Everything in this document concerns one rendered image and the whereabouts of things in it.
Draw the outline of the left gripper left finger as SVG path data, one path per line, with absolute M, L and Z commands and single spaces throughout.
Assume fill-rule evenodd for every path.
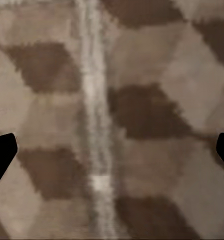
M 13 133 L 0 136 L 0 179 L 18 151 Z

